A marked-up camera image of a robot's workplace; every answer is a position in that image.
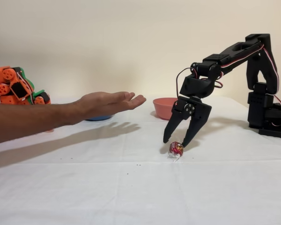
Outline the person's open hand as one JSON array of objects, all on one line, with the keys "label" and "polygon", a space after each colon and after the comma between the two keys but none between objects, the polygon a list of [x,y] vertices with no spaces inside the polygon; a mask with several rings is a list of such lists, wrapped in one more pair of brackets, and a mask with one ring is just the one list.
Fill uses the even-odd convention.
[{"label": "person's open hand", "polygon": [[146,102],[143,95],[133,92],[94,92],[81,97],[75,102],[74,115],[79,120],[86,120],[98,116],[114,115],[133,110]]}]

